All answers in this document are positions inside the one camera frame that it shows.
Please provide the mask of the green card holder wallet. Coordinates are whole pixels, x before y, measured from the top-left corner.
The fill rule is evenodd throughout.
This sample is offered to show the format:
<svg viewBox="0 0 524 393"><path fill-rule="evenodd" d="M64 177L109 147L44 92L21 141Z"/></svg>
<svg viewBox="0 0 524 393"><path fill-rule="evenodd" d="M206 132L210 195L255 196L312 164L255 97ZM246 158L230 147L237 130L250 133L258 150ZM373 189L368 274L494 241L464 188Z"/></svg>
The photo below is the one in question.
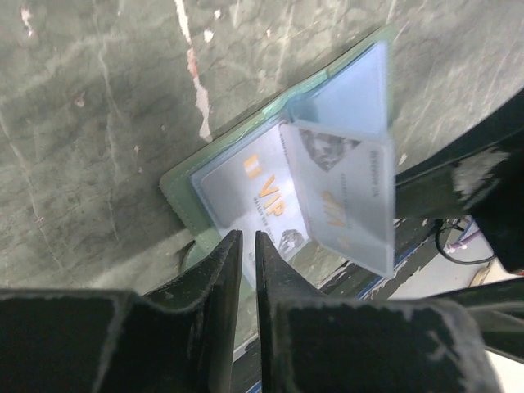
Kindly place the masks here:
<svg viewBox="0 0 524 393"><path fill-rule="evenodd" d="M202 251L242 231L249 285L259 231L284 260L315 242L392 275L392 35L389 26L374 30L161 177L161 191Z"/></svg>

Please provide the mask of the white VIP credit card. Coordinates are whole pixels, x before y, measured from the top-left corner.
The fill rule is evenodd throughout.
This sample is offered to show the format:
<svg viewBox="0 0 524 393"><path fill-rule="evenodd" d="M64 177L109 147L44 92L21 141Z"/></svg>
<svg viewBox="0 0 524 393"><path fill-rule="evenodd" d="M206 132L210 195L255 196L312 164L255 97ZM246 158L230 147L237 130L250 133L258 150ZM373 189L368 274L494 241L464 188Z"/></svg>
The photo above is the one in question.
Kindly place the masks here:
<svg viewBox="0 0 524 393"><path fill-rule="evenodd" d="M249 134L191 176L217 231L243 231L249 261L257 231L269 235L285 260L309 240L280 127Z"/></svg>

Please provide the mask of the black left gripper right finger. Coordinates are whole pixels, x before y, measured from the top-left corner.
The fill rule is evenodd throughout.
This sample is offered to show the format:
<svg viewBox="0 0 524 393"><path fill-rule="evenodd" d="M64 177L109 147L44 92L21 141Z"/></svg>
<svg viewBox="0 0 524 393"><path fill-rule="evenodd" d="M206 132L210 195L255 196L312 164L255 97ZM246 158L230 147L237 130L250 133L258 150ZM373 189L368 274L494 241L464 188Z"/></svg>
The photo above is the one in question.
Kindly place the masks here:
<svg viewBox="0 0 524 393"><path fill-rule="evenodd" d="M442 299L324 295L255 235L265 392L496 392L478 326Z"/></svg>

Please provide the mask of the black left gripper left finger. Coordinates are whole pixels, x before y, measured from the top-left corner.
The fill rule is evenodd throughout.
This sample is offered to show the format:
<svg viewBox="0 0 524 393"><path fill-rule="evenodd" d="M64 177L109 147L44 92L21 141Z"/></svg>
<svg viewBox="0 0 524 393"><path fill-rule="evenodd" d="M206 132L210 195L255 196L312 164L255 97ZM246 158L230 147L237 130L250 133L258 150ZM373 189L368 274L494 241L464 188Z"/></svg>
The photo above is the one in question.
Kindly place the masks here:
<svg viewBox="0 0 524 393"><path fill-rule="evenodd" d="M242 233L148 296L4 289L4 392L226 392Z"/></svg>

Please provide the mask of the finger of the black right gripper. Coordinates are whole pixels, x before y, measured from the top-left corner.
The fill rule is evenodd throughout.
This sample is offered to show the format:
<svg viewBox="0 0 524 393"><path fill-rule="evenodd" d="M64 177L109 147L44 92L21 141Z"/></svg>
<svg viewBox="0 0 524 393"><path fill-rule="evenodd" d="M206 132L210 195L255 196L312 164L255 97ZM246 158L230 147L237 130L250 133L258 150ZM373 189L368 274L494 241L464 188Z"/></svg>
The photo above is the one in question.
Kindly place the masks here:
<svg viewBox="0 0 524 393"><path fill-rule="evenodd" d="M470 215L509 273L523 270L523 93L396 177L398 218Z"/></svg>

